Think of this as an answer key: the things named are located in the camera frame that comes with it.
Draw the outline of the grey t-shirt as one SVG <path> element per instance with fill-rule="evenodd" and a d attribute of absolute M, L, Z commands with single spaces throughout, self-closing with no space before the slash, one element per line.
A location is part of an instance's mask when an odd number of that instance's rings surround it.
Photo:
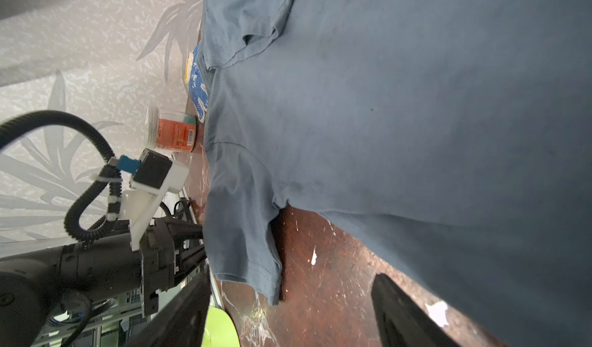
<path fill-rule="evenodd" d="M 591 344 L 591 0 L 203 0 L 211 268 L 320 214 L 511 346 Z"/>

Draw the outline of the round tape roll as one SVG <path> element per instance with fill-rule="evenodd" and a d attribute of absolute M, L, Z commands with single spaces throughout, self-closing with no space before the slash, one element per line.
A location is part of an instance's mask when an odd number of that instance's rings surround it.
<path fill-rule="evenodd" d="M 196 136 L 195 116 L 157 106 L 147 108 L 147 148 L 191 153 L 195 147 Z"/>

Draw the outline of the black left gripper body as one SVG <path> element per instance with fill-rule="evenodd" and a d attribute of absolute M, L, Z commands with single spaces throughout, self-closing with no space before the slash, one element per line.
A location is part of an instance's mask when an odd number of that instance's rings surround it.
<path fill-rule="evenodd" d="M 158 312 L 158 292 L 178 286 L 206 261 L 203 227 L 171 216 L 158 218 L 140 240 L 143 316 Z"/>

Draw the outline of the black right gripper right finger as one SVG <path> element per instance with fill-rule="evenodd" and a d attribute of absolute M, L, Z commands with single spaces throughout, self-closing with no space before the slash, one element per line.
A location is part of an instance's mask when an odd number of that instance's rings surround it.
<path fill-rule="evenodd" d="M 458 347 L 386 274 L 374 277 L 371 290 L 383 347 Z"/>

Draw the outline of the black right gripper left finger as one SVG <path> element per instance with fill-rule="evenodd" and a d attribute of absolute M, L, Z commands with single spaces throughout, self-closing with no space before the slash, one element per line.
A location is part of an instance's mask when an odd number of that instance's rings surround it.
<path fill-rule="evenodd" d="M 142 316 L 148 318 L 140 331 L 132 331 L 127 346 L 200 346 L 211 291 L 211 270 L 200 268 L 165 307 L 159 306 L 158 281 L 144 273 L 141 281 Z"/>

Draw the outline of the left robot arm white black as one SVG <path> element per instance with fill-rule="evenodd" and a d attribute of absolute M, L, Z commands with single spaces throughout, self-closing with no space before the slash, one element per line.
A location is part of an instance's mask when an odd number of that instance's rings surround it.
<path fill-rule="evenodd" d="M 30 346 L 58 305 L 78 312 L 84 330 L 93 305 L 139 290 L 142 313 L 159 310 L 160 291 L 179 285 L 205 262 L 203 228 L 174 217 L 159 218 L 131 248 L 128 223 L 106 237 L 1 260 L 1 344 Z"/>

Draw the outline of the blue dotted work glove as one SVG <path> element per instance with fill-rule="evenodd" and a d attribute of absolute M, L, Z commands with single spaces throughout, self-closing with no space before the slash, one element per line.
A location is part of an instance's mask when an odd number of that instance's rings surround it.
<path fill-rule="evenodd" d="M 208 111 L 209 98 L 207 86 L 201 75 L 197 61 L 199 49 L 200 45 L 198 44 L 187 57 L 183 82 L 197 112 L 197 120 L 203 124 L 206 112 Z"/>

